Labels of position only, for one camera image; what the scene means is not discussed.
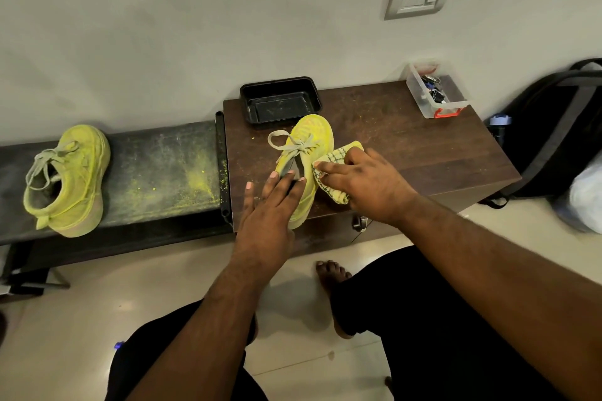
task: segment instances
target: leg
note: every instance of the leg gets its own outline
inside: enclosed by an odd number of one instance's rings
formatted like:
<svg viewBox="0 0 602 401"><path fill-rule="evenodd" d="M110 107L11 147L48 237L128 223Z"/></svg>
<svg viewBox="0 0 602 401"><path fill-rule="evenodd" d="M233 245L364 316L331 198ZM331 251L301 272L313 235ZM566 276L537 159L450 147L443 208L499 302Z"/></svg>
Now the leg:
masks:
<svg viewBox="0 0 602 401"><path fill-rule="evenodd" d="M201 301L191 303L169 313L160 319L150 321L139 329L115 353L105 401L124 401L140 379L159 358L162 352L173 341L192 314L199 308ZM247 345L256 337L257 325L255 316L249 327ZM232 390L232 399L251 398L267 400L265 394L255 380L243 368L245 354L240 362L238 375Z"/></svg>
<svg viewBox="0 0 602 401"><path fill-rule="evenodd" d="M343 334L381 337L397 397L562 399L415 246L352 277L330 262L317 270Z"/></svg>

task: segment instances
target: red handle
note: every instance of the red handle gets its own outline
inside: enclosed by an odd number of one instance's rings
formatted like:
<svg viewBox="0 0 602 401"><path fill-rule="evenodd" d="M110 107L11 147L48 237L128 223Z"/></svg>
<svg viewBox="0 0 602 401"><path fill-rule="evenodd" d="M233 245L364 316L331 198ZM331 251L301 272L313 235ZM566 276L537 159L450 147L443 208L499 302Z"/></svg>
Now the red handle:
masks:
<svg viewBox="0 0 602 401"><path fill-rule="evenodd" d="M435 118L439 119L440 117L453 117L453 116L458 116L460 114L460 111L462 111L464 108L458 108L456 110L455 113L449 113L448 115L441 115L441 111L443 111L443 108L439 108L437 109L437 111L435 111Z"/></svg>

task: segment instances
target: metal handle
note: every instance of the metal handle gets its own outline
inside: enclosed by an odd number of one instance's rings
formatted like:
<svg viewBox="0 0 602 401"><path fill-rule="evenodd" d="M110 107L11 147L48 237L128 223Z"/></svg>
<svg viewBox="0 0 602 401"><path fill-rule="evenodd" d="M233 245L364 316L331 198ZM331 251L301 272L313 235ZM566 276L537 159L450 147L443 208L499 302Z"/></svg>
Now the metal handle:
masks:
<svg viewBox="0 0 602 401"><path fill-rule="evenodd" d="M366 227L368 226L368 218L365 216L360 216L358 214L353 215L353 220L351 222L351 227L356 230L358 233L362 233L366 231Z"/></svg>

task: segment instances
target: backpack strap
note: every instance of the backpack strap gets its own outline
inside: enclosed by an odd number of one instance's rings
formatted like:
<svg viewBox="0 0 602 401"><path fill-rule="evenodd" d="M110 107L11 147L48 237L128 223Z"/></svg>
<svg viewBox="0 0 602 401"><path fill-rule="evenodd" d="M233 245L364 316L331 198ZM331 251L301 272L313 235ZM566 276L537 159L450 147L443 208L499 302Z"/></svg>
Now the backpack strap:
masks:
<svg viewBox="0 0 602 401"><path fill-rule="evenodd" d="M552 134L544 143L538 154L522 173L522 179L514 184L508 185L501 190L504 195L511 195L527 185L549 161L550 157L558 150L562 141L573 127L573 124L589 104L597 86L602 86L602 66L596 62L586 63L573 76L563 76L556 86L579 86L575 97L568 105L560 121L552 131Z"/></svg>

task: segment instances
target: black tray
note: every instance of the black tray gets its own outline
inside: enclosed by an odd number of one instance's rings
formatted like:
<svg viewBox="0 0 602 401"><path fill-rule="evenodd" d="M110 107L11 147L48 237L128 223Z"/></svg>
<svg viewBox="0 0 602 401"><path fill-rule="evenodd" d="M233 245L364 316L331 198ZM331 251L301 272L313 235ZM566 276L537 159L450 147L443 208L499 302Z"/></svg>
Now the black tray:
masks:
<svg viewBox="0 0 602 401"><path fill-rule="evenodd" d="M244 85L240 99L245 119L255 128L293 123L322 109L314 81L306 76Z"/></svg>

